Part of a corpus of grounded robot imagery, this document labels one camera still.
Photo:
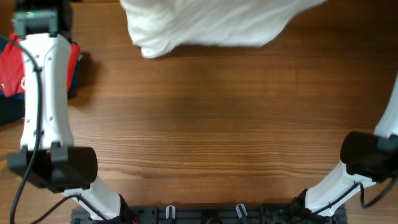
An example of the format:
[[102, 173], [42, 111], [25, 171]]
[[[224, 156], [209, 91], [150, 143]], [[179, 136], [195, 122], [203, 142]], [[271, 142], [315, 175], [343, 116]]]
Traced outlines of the white t-shirt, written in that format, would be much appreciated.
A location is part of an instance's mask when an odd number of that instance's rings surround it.
[[324, 0], [120, 0], [144, 58], [179, 45], [262, 47], [290, 20]]

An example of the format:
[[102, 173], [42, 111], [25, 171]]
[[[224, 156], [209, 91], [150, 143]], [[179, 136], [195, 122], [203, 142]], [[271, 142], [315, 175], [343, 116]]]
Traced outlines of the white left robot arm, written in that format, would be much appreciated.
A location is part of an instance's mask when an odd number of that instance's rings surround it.
[[24, 66], [25, 122], [21, 149], [7, 155], [8, 168], [22, 185], [74, 199], [93, 222], [137, 223], [123, 197], [99, 178], [94, 149], [74, 145], [67, 88], [70, 2], [19, 0], [12, 23]]

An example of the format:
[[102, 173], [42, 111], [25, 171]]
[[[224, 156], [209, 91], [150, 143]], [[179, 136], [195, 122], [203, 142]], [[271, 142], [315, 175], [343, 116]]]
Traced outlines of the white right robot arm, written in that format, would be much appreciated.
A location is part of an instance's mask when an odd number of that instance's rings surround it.
[[290, 214], [300, 221], [332, 217], [354, 195], [362, 208], [381, 201], [397, 185], [397, 81], [372, 134], [350, 132], [336, 167], [317, 185], [294, 198]]

